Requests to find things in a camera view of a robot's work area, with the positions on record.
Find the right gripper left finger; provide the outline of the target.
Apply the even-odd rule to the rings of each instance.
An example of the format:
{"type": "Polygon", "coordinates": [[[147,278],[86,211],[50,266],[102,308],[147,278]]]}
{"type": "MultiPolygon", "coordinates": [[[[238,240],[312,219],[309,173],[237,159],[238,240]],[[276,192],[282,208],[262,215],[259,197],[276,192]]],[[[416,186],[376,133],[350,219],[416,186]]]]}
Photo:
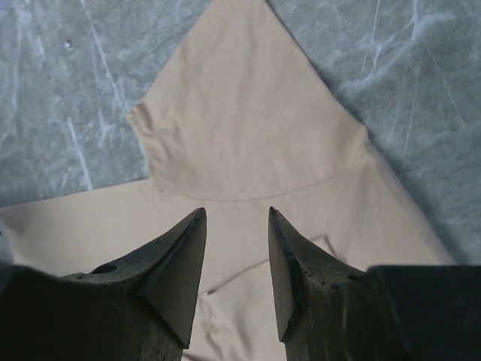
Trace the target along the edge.
{"type": "Polygon", "coordinates": [[[179,360],[189,347],[207,215],[89,273],[1,266],[3,360],[179,360]]]}

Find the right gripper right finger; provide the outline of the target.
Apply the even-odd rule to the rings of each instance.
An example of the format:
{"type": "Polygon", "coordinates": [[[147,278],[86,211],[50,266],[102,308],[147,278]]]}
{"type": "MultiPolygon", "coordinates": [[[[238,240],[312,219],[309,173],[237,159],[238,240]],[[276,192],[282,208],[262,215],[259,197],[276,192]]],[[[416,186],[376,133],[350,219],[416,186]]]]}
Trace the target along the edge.
{"type": "Polygon", "coordinates": [[[289,360],[478,360],[477,265],[377,265],[361,272],[276,209],[268,248],[277,331],[289,360]]]}

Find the beige t shirt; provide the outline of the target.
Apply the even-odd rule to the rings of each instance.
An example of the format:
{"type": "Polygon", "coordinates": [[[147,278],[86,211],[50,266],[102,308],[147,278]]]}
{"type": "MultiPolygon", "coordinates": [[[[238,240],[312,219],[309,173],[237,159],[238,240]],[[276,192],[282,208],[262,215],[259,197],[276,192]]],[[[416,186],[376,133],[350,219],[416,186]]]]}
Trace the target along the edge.
{"type": "Polygon", "coordinates": [[[3,208],[14,259],[89,272],[196,208],[207,242],[185,360],[283,360],[268,210],[361,270],[452,262],[422,212],[264,1],[214,1],[129,121],[148,180],[3,208]]]}

